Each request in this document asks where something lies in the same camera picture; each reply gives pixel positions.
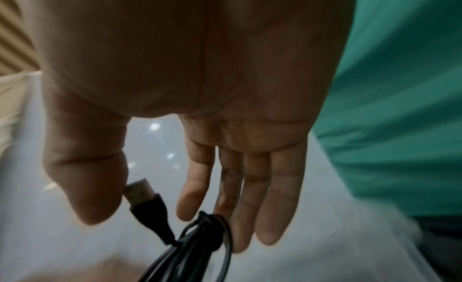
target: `bright light spot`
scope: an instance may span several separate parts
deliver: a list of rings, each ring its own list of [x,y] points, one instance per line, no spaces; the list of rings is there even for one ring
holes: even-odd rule
[[[51,189],[53,189],[53,188],[56,188],[56,186],[57,186],[56,183],[55,183],[55,182],[52,182],[52,183],[48,184],[48,185],[44,188],[44,190],[51,190]]]
[[[149,129],[151,129],[151,131],[157,131],[157,130],[159,130],[159,128],[160,128],[160,124],[158,124],[158,123],[153,123],[153,124],[149,127]]]

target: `palm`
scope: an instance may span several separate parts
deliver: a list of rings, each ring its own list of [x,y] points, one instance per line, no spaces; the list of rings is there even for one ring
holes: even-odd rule
[[[84,221],[120,203],[129,119],[175,113],[190,158],[178,216],[196,213],[218,147],[215,211],[230,219],[235,250],[254,232],[266,244],[281,237],[354,0],[20,3],[45,80],[45,167]]]

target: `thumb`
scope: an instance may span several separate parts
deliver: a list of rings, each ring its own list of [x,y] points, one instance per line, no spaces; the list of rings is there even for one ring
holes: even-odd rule
[[[45,170],[83,222],[100,223],[119,207],[127,182],[122,148],[129,118],[46,78],[43,98],[47,112]]]

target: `usb connector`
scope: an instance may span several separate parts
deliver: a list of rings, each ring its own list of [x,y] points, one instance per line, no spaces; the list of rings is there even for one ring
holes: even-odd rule
[[[127,185],[124,196],[130,203],[130,211],[142,225],[154,231],[165,245],[177,244],[168,224],[167,207],[147,180],[142,179]]]

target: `bundled black cord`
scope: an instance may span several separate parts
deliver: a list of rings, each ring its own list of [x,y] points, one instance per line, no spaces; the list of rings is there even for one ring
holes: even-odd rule
[[[154,231],[166,250],[143,274],[139,282],[200,282],[214,251],[225,244],[226,254],[217,282],[225,281],[231,261],[232,238],[227,222],[220,215],[199,212],[175,240],[167,220],[167,208],[159,194],[154,194],[143,179],[127,186],[125,197],[130,210],[144,226]]]

